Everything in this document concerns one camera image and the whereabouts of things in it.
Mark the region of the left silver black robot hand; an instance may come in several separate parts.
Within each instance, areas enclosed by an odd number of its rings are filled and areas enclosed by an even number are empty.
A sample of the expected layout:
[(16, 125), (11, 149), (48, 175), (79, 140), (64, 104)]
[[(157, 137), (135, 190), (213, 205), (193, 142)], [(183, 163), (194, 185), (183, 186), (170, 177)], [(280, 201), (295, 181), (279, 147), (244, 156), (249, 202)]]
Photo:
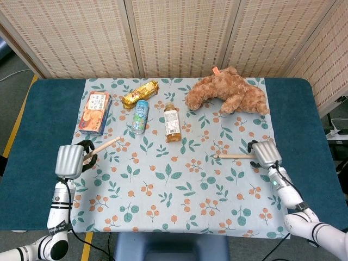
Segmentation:
[(97, 160), (93, 155), (90, 161), (84, 164), (84, 156), (93, 151), (95, 146), (91, 140), (83, 140), (74, 145), (60, 146), (57, 155), (55, 174), (59, 178), (77, 179), (81, 173), (91, 169)]

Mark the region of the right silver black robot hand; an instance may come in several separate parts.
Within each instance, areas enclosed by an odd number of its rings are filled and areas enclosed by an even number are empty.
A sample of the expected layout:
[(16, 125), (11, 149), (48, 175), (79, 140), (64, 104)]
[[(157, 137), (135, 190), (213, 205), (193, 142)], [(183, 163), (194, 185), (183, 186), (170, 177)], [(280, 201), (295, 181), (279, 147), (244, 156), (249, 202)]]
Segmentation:
[(282, 163), (281, 155), (275, 143), (271, 140), (260, 142), (252, 140), (247, 144), (247, 151), (248, 153), (253, 151), (256, 157), (256, 162), (250, 162), (253, 168), (263, 168), (267, 170), (270, 167), (275, 167)]

